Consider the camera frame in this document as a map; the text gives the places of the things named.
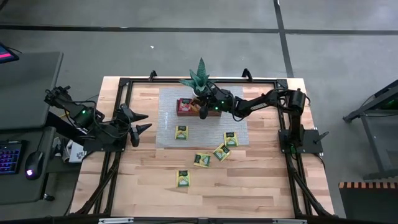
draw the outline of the placemat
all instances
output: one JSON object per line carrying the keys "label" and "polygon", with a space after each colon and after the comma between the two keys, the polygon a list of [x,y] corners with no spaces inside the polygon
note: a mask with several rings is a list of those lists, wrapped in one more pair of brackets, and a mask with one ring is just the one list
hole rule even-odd
{"label": "placemat", "polygon": [[[234,96],[243,98],[243,87],[225,87]],[[156,131],[156,147],[216,147],[224,142],[224,133],[234,131],[238,136],[239,145],[248,145],[248,124],[246,119],[236,122],[229,113],[221,116],[177,116],[176,101],[179,98],[192,98],[192,89],[162,88],[159,94],[159,112]],[[188,140],[175,139],[175,127],[188,126]]]}

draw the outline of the potted plant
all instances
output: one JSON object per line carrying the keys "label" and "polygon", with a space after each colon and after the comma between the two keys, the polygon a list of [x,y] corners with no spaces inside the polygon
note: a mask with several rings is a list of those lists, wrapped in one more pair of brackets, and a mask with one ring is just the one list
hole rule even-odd
{"label": "potted plant", "polygon": [[208,80],[210,75],[206,74],[206,65],[202,58],[200,58],[198,71],[195,74],[192,70],[189,70],[191,80],[179,80],[180,83],[192,88],[192,92],[195,96],[202,96],[207,92],[211,91],[214,81]]}

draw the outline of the gray floor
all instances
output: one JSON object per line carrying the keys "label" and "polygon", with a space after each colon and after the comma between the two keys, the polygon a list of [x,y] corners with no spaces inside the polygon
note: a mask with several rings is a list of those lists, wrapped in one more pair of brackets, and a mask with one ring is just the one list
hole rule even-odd
{"label": "gray floor", "polygon": [[[398,29],[394,0],[280,0],[280,7],[287,29]],[[14,0],[0,12],[0,22],[277,28],[272,0]],[[286,77],[279,34],[0,30],[0,42],[23,52],[64,52],[58,84],[70,85],[76,100],[98,94],[105,75],[148,75],[151,70],[160,76],[188,75],[200,57],[211,75],[236,77],[248,68],[256,77]],[[362,124],[345,124],[341,118],[397,79],[398,39],[287,35],[287,45],[294,76],[305,79],[314,122],[330,132],[323,140],[326,174],[335,212],[344,217],[338,182],[362,181],[377,167]],[[58,200],[0,207],[0,217],[62,215],[72,195],[72,185],[64,183],[76,177],[54,178],[49,190],[57,189]]]}

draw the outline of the butcher block tabletop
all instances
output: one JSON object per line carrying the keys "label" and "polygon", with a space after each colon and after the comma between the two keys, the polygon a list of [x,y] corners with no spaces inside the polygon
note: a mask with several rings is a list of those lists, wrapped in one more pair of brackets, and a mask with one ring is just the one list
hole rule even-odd
{"label": "butcher block tabletop", "polygon": [[[120,77],[104,77],[97,109],[112,117]],[[290,89],[301,88],[301,78],[288,78]],[[244,99],[251,100],[273,89],[272,84],[219,83],[218,86],[243,87]],[[229,157],[219,162],[212,155],[209,168],[193,165],[195,153],[211,154],[214,147],[158,148],[155,146],[159,90],[184,88],[179,83],[134,83],[130,109],[149,117],[135,124],[152,123],[140,135],[138,147],[127,141],[119,165],[113,200],[113,217],[212,217],[212,218],[293,218],[285,156],[280,152],[277,110],[268,107],[247,118],[248,146],[230,148]],[[305,129],[314,127],[310,107],[302,115]],[[103,152],[94,152],[82,163],[71,212],[80,209],[100,180]],[[312,154],[302,154],[308,188],[324,208],[333,213],[322,163]],[[176,187],[176,171],[190,171],[190,186]],[[104,191],[101,212],[106,205]],[[300,208],[303,197],[297,185]]]}

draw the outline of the keyboard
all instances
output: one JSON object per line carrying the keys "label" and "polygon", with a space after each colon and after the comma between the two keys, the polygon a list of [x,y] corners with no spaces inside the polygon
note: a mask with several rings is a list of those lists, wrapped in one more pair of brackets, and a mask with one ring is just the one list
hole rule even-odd
{"label": "keyboard", "polygon": [[0,141],[0,175],[17,174],[25,141]]}

